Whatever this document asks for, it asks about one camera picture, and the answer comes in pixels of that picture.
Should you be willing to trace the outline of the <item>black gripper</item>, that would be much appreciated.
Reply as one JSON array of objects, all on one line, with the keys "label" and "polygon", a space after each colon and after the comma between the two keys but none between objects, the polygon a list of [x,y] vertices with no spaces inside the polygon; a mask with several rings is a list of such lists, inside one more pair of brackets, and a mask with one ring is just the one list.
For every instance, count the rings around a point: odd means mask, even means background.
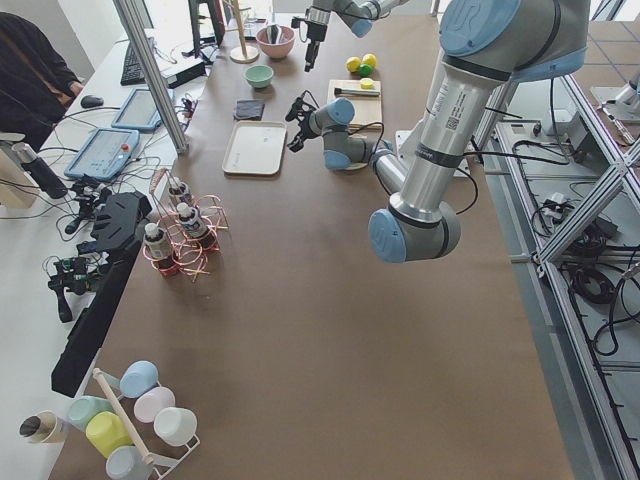
[{"label": "black gripper", "polygon": [[311,116],[319,108],[320,106],[311,92],[302,92],[295,98],[285,116],[286,122],[296,121],[299,127],[299,131],[287,144],[287,148],[291,152],[299,152],[304,148],[306,140],[318,137],[318,134],[311,128]]},{"label": "black gripper", "polygon": [[303,21],[306,25],[306,42],[308,43],[305,53],[304,71],[310,72],[318,57],[320,45],[326,38],[328,19],[312,19],[307,17],[304,18]]}]

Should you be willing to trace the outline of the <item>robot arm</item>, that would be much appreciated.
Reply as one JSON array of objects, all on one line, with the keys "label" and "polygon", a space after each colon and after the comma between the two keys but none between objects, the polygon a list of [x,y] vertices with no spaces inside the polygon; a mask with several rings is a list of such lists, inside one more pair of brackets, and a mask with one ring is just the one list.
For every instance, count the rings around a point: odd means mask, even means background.
[{"label": "robot arm", "polygon": [[[306,24],[305,72],[313,69],[326,38],[331,13],[359,38],[373,22],[408,1],[313,1],[292,28]],[[383,261],[402,263],[440,258],[460,239],[454,210],[442,201],[465,148],[495,88],[509,80],[553,79],[584,63],[589,1],[451,1],[439,27],[442,58],[436,67],[424,117],[411,132],[416,140],[404,177],[393,180],[399,191],[388,206],[375,211],[368,232],[372,248]],[[286,115],[299,132],[287,145],[292,152],[304,141],[321,137],[325,166],[348,169],[372,161],[374,168],[397,161],[390,150],[349,130],[355,108],[338,98],[313,108],[296,98]]]},{"label": "robot arm", "polygon": [[308,42],[305,54],[306,72],[311,72],[321,44],[326,39],[331,14],[335,13],[358,38],[364,37],[373,23],[388,15],[394,8],[404,5],[404,0],[369,0],[363,3],[349,0],[315,0],[299,18],[306,25]]}]

